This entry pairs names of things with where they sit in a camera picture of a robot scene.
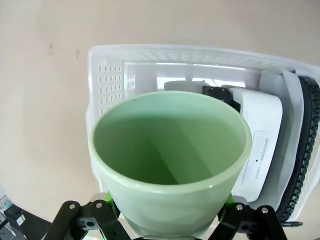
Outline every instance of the white plastic basket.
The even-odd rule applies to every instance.
[[[124,99],[143,93],[163,91],[165,82],[205,81],[213,86],[224,84],[257,90],[261,71],[268,68],[295,70],[297,74],[315,78],[319,84],[320,67],[254,52],[190,45],[95,46],[88,56],[88,135],[105,111]],[[96,166],[92,162],[91,166],[100,183]],[[319,178],[318,149],[289,221],[298,218]]]

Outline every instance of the screw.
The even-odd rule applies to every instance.
[[[267,213],[268,213],[268,208],[263,207],[263,208],[261,209],[261,211],[262,211],[263,214],[267,214]]]
[[[244,209],[244,207],[243,207],[241,204],[238,204],[237,206],[235,206],[235,208],[236,208],[237,210],[242,210],[242,209]]]

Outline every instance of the beige wall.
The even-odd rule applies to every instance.
[[[0,0],[0,182],[50,221],[98,191],[85,127],[92,46],[204,45],[320,65],[319,13],[317,0]],[[320,237],[319,190],[289,239]]]

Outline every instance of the black bracket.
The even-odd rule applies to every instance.
[[[76,201],[66,201],[44,240],[82,240],[90,230],[100,230],[104,239],[108,240],[131,240],[118,221],[119,214],[113,201],[96,200],[84,206]],[[271,206],[254,210],[239,202],[225,204],[218,217],[220,223],[209,240],[232,240],[236,233],[246,234],[249,240],[287,240]]]

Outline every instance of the white device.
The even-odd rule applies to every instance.
[[[244,197],[248,202],[258,199],[274,155],[281,119],[282,104],[277,96],[246,88],[229,89],[233,101],[240,105],[240,114],[252,135],[252,149],[232,195]]]

